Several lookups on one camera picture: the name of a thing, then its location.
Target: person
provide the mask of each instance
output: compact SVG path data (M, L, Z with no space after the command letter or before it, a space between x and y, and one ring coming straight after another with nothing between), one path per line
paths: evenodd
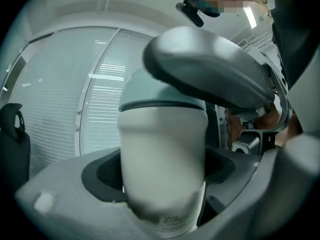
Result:
M314 0L205 0L205 6L218 8L220 12L230 8L241 8L246 2L256 2L268 10L273 23L272 41L277 47L281 61L282 74L285 76L289 89L296 83L311 61L320 43L316 22L310 20L307 11ZM280 114L274 104L270 112L255 120L256 129L272 129L276 126ZM238 117L227 114L230 125L231 141L236 141L245 127ZM302 133L302 128L295 114L291 117L288 127L280 132L275 144L283 146L286 141Z

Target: vr headset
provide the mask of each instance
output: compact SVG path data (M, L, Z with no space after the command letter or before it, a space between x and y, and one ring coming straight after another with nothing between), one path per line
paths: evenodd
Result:
M212 18L220 16L218 8L211 7L205 0L184 0L183 2L177 3L175 8L199 28L205 24L198 15L199 10Z

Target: white ceiling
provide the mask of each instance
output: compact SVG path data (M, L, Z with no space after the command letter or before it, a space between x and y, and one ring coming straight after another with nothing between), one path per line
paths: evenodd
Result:
M81 10L88 12L89 7L98 8L92 13L101 13L103 10L118 10L117 12L132 14L139 17L146 17L156 23L162 24L166 27L175 27L180 25L190 25L189 22L181 13L179 13L175 6L176 3L183 0L37 0L29 10L28 21L31 25L32 32L41 30L46 24L49 24L57 17L64 14L79 13ZM254 31L265 31L266 25L269 27L270 23L266 24L260 22L259 18L262 11L257 5L252 6L252 10L257 21L258 26ZM249 37L252 32L249 21L243 10L236 13L224 13L218 18L210 18L201 13L204 20L204 29L217 33L220 36L232 40L243 40Z

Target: light blue lid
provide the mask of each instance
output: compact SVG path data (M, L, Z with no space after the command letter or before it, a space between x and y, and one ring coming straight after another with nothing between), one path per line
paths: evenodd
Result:
M206 111L203 100L186 96L171 85L154 79L144 68L135 71L125 84L119 104L119 111L131 105L145 102L177 102L200 107Z

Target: bottle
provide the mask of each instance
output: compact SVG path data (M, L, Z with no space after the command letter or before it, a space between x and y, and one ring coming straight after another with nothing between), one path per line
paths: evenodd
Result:
M125 85L117 127L128 204L162 238L185 234L204 198L204 101L155 80L143 68Z

